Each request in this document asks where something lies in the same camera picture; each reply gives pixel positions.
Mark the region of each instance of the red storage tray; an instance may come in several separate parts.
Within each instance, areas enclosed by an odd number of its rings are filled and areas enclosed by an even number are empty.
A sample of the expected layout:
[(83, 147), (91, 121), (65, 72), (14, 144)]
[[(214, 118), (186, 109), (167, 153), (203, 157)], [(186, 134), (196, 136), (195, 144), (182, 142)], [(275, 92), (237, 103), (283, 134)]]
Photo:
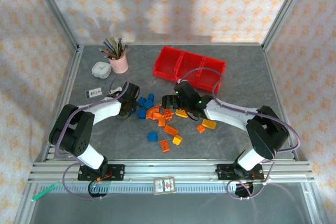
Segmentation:
[[(176, 48), (163, 47), (155, 61), (153, 75), (177, 81), (190, 70), (199, 67), (211, 68), (223, 74), (226, 62)], [(212, 92), (213, 86), (220, 80), (220, 75), (208, 70), (199, 70), (189, 74), (186, 79), (193, 87)]]

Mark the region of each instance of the black mounting bracket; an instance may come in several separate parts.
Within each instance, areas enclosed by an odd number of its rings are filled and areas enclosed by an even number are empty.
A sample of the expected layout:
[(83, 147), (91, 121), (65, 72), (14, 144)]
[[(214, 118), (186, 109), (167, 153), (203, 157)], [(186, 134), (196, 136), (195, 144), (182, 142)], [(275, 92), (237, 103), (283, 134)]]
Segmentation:
[[(104, 178), (103, 181), (123, 181), (125, 175), (125, 165), (115, 165), (115, 164), (108, 164), (105, 166), (106, 170), (103, 174), (112, 175), (110, 177)], [(97, 178), (100, 178), (102, 175), (98, 170), (93, 170), (86, 165), (82, 165), (79, 167), (78, 172), (78, 180), (79, 181), (93, 181)]]
[(217, 173), (218, 180), (255, 180), (265, 179), (263, 167), (257, 164), (251, 170), (245, 170), (240, 176), (235, 172), (236, 166), (234, 164), (218, 164), (215, 172)]

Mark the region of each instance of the orange floral pattern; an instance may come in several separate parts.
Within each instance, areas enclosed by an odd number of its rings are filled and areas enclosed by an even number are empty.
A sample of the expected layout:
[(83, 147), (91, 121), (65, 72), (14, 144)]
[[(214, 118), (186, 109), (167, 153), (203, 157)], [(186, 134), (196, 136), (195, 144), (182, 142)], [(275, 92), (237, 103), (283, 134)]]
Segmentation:
[(0, 222), (13, 223), (73, 50), (44, 0), (1, 0), (0, 17)]
[(284, 0), (55, 0), (80, 44), (262, 42)]
[(298, 0), (268, 52), (331, 223), (336, 219), (335, 45), (336, 0)]

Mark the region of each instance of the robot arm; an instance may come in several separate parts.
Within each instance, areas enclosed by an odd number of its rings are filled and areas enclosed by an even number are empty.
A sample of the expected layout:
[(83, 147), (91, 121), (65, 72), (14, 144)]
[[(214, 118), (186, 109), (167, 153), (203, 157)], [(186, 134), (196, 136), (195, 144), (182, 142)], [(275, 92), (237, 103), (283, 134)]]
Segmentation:
[[(117, 90), (115, 93), (104, 98), (103, 100), (106, 102), (78, 112), (70, 121), (60, 144), (61, 150), (74, 155), (90, 169), (95, 170), (100, 176), (104, 176), (106, 173), (107, 159), (90, 145), (92, 127), (111, 116), (127, 116), (131, 113), (132, 109), (138, 106), (136, 101), (136, 96), (139, 92), (138, 86), (129, 83), (126, 92), (117, 100), (113, 100), (118, 92), (120, 93), (121, 91)], [(87, 107), (87, 105), (74, 106), (67, 104), (63, 107), (50, 133), (50, 144), (56, 145), (70, 115), (75, 110), (84, 107)]]
[(289, 133), (281, 124), (247, 113), (261, 113), (278, 118), (270, 107), (248, 109), (219, 101), (220, 104), (245, 111), (237, 112), (220, 106), (210, 95), (201, 97), (187, 81), (177, 83), (174, 90), (177, 95), (162, 97), (162, 107), (165, 109), (183, 109), (195, 117), (221, 121), (248, 133), (251, 147), (237, 157), (234, 163), (235, 172), (242, 174), (253, 169), (265, 158), (273, 159), (288, 138)]

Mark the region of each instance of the label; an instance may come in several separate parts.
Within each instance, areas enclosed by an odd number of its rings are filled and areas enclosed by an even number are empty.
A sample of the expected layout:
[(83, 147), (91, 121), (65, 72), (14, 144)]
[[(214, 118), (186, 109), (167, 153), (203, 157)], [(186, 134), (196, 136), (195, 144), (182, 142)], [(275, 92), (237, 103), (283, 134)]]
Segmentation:
[(86, 91), (85, 93), (86, 93), (87, 99), (103, 95), (103, 93), (101, 92), (101, 88), (91, 89), (91, 90)]
[(176, 192), (175, 179), (173, 177), (168, 178), (156, 178), (154, 179), (154, 194), (172, 194)]

